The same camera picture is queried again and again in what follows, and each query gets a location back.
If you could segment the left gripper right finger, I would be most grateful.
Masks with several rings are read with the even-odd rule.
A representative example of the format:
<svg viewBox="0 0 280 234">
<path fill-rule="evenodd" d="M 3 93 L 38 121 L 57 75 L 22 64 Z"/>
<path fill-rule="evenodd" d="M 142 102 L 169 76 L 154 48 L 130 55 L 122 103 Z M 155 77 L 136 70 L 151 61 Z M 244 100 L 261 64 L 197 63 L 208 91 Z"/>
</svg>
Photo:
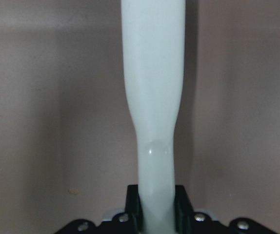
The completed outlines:
<svg viewBox="0 0 280 234">
<path fill-rule="evenodd" d="M 183 185 L 175 186 L 175 224 L 179 234 L 190 234 L 193 208 Z"/>
</svg>

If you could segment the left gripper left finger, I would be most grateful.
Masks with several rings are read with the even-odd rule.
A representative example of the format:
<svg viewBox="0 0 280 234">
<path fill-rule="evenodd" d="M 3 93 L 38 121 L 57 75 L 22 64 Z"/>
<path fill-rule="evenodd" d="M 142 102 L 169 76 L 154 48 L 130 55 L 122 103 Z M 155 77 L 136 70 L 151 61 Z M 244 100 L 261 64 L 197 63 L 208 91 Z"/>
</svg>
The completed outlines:
<svg viewBox="0 0 280 234">
<path fill-rule="evenodd" d="M 128 185 L 125 203 L 125 213 L 132 223 L 133 233 L 140 234 L 143 227 L 143 212 L 138 192 L 138 185 Z"/>
</svg>

